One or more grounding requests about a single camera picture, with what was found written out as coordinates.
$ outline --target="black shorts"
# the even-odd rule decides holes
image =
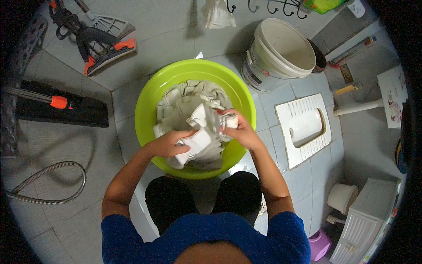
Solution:
[[[220,183],[212,214],[232,212],[244,217],[252,226],[258,216],[262,191],[255,175],[238,171]],[[162,176],[150,182],[145,202],[160,235],[177,218],[199,213],[188,186],[177,179]]]

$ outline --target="metal hose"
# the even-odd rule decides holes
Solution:
[[[30,183],[34,182],[36,179],[40,178],[41,176],[43,176],[47,172],[58,169],[58,168],[67,167],[67,166],[77,167],[78,169],[81,170],[82,176],[83,176],[81,187],[71,197],[66,198],[66,199],[61,199],[61,200],[46,200],[46,199],[38,199],[38,198],[27,197],[27,196],[23,196],[23,195],[18,194],[18,192],[22,191],[23,188],[27,187]],[[18,200],[26,201],[26,202],[34,203],[34,204],[64,204],[64,203],[73,201],[76,197],[78,197],[79,194],[81,194],[82,190],[85,188],[86,182],[87,182],[87,172],[85,171],[85,169],[83,168],[83,166],[81,164],[74,162],[74,161],[62,161],[62,162],[53,164],[51,166],[48,166],[47,168],[40,170],[39,172],[35,173],[31,177],[29,177],[28,179],[23,181],[21,184],[19,184],[11,192],[5,191],[5,193],[9,197],[13,197],[13,198],[16,198]]]

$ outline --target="white cloth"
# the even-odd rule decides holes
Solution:
[[[214,109],[232,107],[230,99],[219,85],[197,80],[173,85],[156,107],[159,123],[153,127],[155,138],[170,130],[198,130],[193,136],[177,142],[189,145],[190,151],[167,158],[167,165],[182,169],[191,161],[190,164],[198,169],[221,168],[224,150],[221,141],[228,142],[232,138],[223,134],[219,128],[237,128],[238,119],[235,114],[220,115]]]
[[[206,0],[201,12],[205,17],[206,28],[236,26],[235,17],[227,10],[226,0]]]

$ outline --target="blue t-shirt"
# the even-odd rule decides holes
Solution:
[[[184,215],[153,242],[143,242],[130,219],[122,215],[104,218],[101,230],[105,264],[173,263],[187,247],[216,240],[232,242],[254,264],[311,262],[303,221],[292,212],[275,215],[268,224],[267,236],[229,212]]]

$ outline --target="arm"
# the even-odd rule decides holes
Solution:
[[[249,149],[258,171],[262,193],[267,203],[268,220],[280,212],[295,212],[286,182],[264,143],[259,139],[252,126],[238,111],[228,109],[225,114],[232,112],[238,115],[237,129],[225,128],[222,132],[237,139],[245,148]]]
[[[189,146],[176,146],[176,142],[194,133],[195,131],[170,131],[143,146],[117,173],[105,191],[102,218],[112,214],[129,218],[130,200],[150,160],[155,156],[172,157],[189,151]]]

